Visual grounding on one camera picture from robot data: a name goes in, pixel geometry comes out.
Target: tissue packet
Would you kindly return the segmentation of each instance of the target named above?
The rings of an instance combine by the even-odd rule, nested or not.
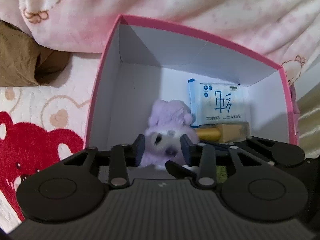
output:
[[[246,122],[243,87],[229,84],[198,83],[190,79],[192,126]]]

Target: chinese character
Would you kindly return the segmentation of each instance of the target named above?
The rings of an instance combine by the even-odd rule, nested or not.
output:
[[[230,107],[232,106],[232,104],[230,103],[231,98],[227,98],[227,99],[226,99],[226,101],[227,101],[228,103],[227,103],[227,105],[225,106],[225,105],[224,105],[224,100],[225,100],[225,99],[224,99],[224,98],[221,98],[221,94],[222,94],[221,91],[215,91],[215,92],[214,92],[214,95],[216,96],[216,106],[218,106],[218,107],[215,108],[215,110],[218,110],[218,109],[219,109],[220,112],[222,113],[222,111],[221,111],[222,109],[227,109],[228,112],[229,112],[229,111],[230,111]]]

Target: purple plush toy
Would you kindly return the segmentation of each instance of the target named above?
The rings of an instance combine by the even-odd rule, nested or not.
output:
[[[168,160],[185,165],[180,137],[186,134],[193,143],[199,142],[196,131],[190,127],[191,123],[191,111],[182,101],[154,102],[148,122],[149,128],[144,134],[146,146],[140,166],[164,165]]]

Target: open box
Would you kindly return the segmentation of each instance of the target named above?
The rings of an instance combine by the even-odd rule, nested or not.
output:
[[[284,70],[231,41],[183,25],[119,15],[97,73],[85,146],[131,144],[156,99],[190,106],[188,80],[245,86],[251,135],[296,144]]]

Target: red bear pattern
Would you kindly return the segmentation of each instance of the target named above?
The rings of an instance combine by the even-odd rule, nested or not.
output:
[[[68,129],[45,129],[28,122],[13,124],[7,112],[0,112],[0,125],[6,135],[0,138],[0,190],[15,210],[18,218],[24,217],[16,201],[15,180],[21,181],[60,161],[58,146],[66,144],[72,153],[83,149],[83,140]]]

